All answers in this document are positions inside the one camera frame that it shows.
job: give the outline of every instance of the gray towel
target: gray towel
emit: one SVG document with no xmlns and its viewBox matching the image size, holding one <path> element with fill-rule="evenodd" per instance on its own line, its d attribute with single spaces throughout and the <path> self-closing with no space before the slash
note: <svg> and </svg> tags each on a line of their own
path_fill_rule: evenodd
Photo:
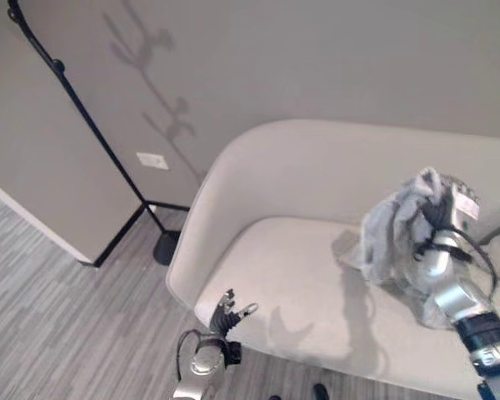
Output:
<svg viewBox="0 0 500 400">
<path fill-rule="evenodd" d="M 408 282 L 415 243 L 430 238 L 433 227 L 424 218 L 426 202 L 439 204 L 441 177 L 429 167 L 374 207 L 362 221 L 358 266 L 370 282 L 383 285 L 430 328 L 448 328 L 448 321 L 429 293 Z"/>
</svg>

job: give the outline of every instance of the wire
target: wire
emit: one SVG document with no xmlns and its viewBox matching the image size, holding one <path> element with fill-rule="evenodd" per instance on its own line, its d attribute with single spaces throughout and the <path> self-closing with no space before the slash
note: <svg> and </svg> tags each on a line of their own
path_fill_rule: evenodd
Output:
<svg viewBox="0 0 500 400">
<path fill-rule="evenodd" d="M 491 292 L 489 293 L 489 301 L 493 300 L 493 295 L 496 292 L 498 286 L 498 275 L 489 255 L 482 250 L 479 244 L 472 237 L 470 237 L 467 233 L 465 233 L 461 229 L 457 229 L 456 227 L 452 226 L 442 226 L 438 230 L 451 231 L 457 233 L 459 236 L 465 239 L 468 242 L 468 244 L 472 246 L 472 248 L 476 251 L 477 254 L 480 255 L 480 257 L 483 259 L 483 261 L 489 268 L 489 272 L 491 273 Z"/>
<path fill-rule="evenodd" d="M 185 339 L 187 336 L 189 336 L 191 333 L 194 333 L 197 337 L 198 340 L 200 340 L 200 337 L 202 334 L 196 330 L 196 329 L 189 329 L 188 331 L 185 331 L 182 333 L 180 338 L 177 340 L 177 347 L 176 347 L 176 376 L 177 376 L 177 381 L 180 382 L 182 380 L 182 371 L 180 369 L 180 350 L 182 349 L 182 345 L 185 342 Z"/>
</svg>

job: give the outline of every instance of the coat rack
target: coat rack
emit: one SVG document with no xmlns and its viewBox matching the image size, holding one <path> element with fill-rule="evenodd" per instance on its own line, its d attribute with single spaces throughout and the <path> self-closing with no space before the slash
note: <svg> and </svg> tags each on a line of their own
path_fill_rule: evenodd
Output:
<svg viewBox="0 0 500 400">
<path fill-rule="evenodd" d="M 156 223 L 157 227 L 161 231 L 161 236 L 157 240 L 156 247 L 153 250 L 153 256 L 156 261 L 162 265 L 169 265 L 174 251 L 176 250 L 176 245 L 178 243 L 178 239 L 180 236 L 180 231 L 173 231 L 166 229 L 161 221 L 159 221 L 158 216 L 155 212 L 152 211 L 150 206 L 155 205 L 163 208 L 171 208 L 182 211 L 188 211 L 188 207 L 177 206 L 174 204 L 168 204 L 164 202 L 150 202 L 148 201 L 143 194 L 139 191 L 137 185 L 132 180 L 126 168 L 119 161 L 115 152 L 111 149 L 105 137 L 102 135 L 100 130 L 98 129 L 97 124 L 91 118 L 89 112 L 83 105 L 79 96 L 73 89 L 72 84 L 68 81 L 65 76 L 65 64 L 57 59 L 53 58 L 48 54 L 44 46 L 38 41 L 36 36 L 33 34 L 32 29 L 29 27 L 26 19 L 23 16 L 23 11 L 18 5 L 18 0 L 7 0 L 7 4 L 9 9 L 7 10 L 7 15 L 11 18 L 11 20 L 16 23 L 26 39 L 30 42 L 35 51 L 39 54 L 42 60 L 48 65 L 48 67 L 52 70 L 57 80 L 61 83 L 65 92 L 67 92 L 68 96 L 71 98 L 74 106 L 82 115 L 85 123 L 89 126 L 92 131 L 92 134 L 96 137 L 96 139 L 102 145 L 104 151 L 109 156 L 115 167 L 122 174 L 124 179 L 126 180 L 128 186 L 133 190 L 139 201 L 141 202 L 140 208 L 132 215 L 132 217 L 127 221 L 127 223 L 122 227 L 122 229 L 118 232 L 117 236 L 109 243 L 107 248 L 102 252 L 102 254 L 95 260 L 92 265 L 94 267 L 100 267 L 104 260 L 108 257 L 109 253 L 117 246 L 118 242 L 122 239 L 124 234 L 128 231 L 128 229 L 133 225 L 133 223 L 137 220 L 137 218 L 143 213 L 144 210 L 148 212 L 152 220 Z"/>
</svg>

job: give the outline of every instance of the wall outlet cover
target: wall outlet cover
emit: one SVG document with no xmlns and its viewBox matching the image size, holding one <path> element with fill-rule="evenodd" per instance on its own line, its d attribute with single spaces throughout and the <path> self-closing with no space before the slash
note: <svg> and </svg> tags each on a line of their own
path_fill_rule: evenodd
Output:
<svg viewBox="0 0 500 400">
<path fill-rule="evenodd" d="M 137 158 L 145 167 L 170 170 L 167 160 L 161 154 L 151 154 L 150 152 L 138 152 Z"/>
</svg>

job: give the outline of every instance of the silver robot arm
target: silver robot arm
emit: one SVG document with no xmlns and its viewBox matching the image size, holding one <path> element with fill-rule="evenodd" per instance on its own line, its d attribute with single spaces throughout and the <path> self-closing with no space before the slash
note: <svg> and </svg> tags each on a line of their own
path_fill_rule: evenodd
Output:
<svg viewBox="0 0 500 400">
<path fill-rule="evenodd" d="M 493 265 L 488 256 L 465 232 L 475 222 L 476 198 L 462 182 L 446 177 L 446 196 L 437 207 L 424 210 L 424 216 L 435 227 L 432 241 L 421 251 L 423 257 L 413 281 L 448 317 L 463 344 L 477 374 L 482 399 L 500 400 L 500 317 L 486 296 L 466 272 L 472 257 L 463 249 L 472 245 Z M 496 288 L 493 274 L 492 293 Z"/>
<path fill-rule="evenodd" d="M 233 290 L 224 293 L 217 304 L 209 323 L 209 333 L 187 331 L 180 338 L 177 353 L 187 333 L 198 336 L 198 344 L 191 361 L 190 371 L 182 376 L 177 354 L 177 375 L 179 384 L 171 399 L 174 400 L 211 400 L 224 382 L 226 368 L 241 362 L 241 343 L 229 342 L 228 331 L 241 320 L 258 309 L 256 303 L 250 304 L 239 312 L 233 312 L 235 305 Z"/>
</svg>

